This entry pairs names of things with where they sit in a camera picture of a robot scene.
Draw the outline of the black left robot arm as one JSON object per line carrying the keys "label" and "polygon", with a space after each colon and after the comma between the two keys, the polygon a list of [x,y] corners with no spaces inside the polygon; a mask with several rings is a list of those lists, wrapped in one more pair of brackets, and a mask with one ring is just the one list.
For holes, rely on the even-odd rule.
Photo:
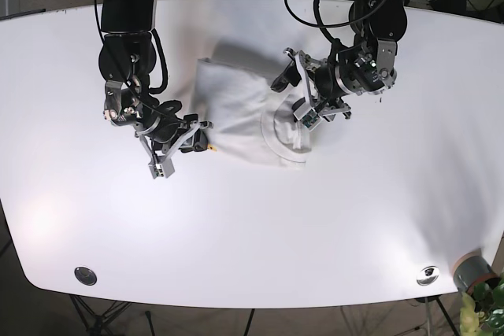
{"label": "black left robot arm", "polygon": [[353,0],[347,21],[326,24],[321,0],[313,0],[311,27],[329,41],[329,55],[317,60],[286,48],[284,53],[291,61],[271,85],[276,93],[288,86],[302,88],[302,98],[292,106],[297,123],[312,131],[338,114],[350,119],[351,108],[344,97],[382,94],[395,85],[398,41],[407,29],[407,2]]}

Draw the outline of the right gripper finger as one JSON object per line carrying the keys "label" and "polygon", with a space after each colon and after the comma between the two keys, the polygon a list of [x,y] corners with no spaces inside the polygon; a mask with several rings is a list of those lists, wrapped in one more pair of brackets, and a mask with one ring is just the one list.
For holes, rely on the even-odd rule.
{"label": "right gripper finger", "polygon": [[146,136],[140,135],[138,137],[147,155],[150,157],[148,167],[154,179],[167,179],[175,172],[172,156],[189,138],[187,135],[181,135],[175,142],[162,143],[161,148],[156,150],[148,143]]}
{"label": "right gripper finger", "polygon": [[206,129],[212,129],[213,123],[208,120],[200,120],[198,114],[188,114],[183,117],[183,127],[181,131],[188,132],[189,128],[198,125],[198,129],[191,136],[188,136],[179,147],[182,153],[204,152],[209,148],[209,140],[205,133]]}

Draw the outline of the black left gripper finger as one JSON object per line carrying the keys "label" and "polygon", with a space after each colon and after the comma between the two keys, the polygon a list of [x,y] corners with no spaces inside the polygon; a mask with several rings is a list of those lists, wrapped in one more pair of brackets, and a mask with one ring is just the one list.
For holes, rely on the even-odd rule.
{"label": "black left gripper finger", "polygon": [[312,105],[319,105],[324,96],[316,85],[317,75],[322,73],[324,61],[312,58],[304,51],[286,48],[289,58],[287,67],[272,81],[272,100],[283,102],[294,96],[296,100],[309,99]]}
{"label": "black left gripper finger", "polygon": [[318,101],[315,97],[301,98],[292,106],[296,122],[313,131],[323,121],[332,122],[337,114],[343,114],[346,120],[351,118],[351,108],[341,98],[333,102]]}

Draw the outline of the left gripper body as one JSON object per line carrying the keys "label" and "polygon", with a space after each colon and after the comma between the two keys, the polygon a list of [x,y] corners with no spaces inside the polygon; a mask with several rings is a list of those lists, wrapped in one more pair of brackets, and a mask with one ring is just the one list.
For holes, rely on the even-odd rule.
{"label": "left gripper body", "polygon": [[330,53],[319,67],[319,106],[343,106],[342,97],[381,94],[395,85],[398,44],[386,39],[363,39],[348,47],[330,38]]}

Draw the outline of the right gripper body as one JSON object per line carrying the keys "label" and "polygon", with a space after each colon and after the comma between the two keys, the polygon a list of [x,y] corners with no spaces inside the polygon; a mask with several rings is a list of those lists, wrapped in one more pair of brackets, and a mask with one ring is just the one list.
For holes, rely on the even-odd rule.
{"label": "right gripper body", "polygon": [[182,103],[177,100],[159,102],[154,96],[168,86],[152,87],[148,80],[120,83],[109,80],[105,85],[104,117],[114,126],[132,126],[135,137],[146,144],[148,154],[166,155],[188,132],[193,116],[180,118]]}

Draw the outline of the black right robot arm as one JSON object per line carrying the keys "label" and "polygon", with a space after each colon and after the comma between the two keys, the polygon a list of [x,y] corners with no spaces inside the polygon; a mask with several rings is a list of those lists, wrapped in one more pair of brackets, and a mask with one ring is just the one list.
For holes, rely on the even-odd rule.
{"label": "black right robot arm", "polygon": [[160,102],[169,73],[154,27],[157,0],[102,0],[94,4],[102,40],[98,67],[105,80],[103,114],[117,127],[131,126],[150,157],[151,175],[168,178],[176,152],[204,152],[213,125],[195,113],[179,116],[178,100]]}

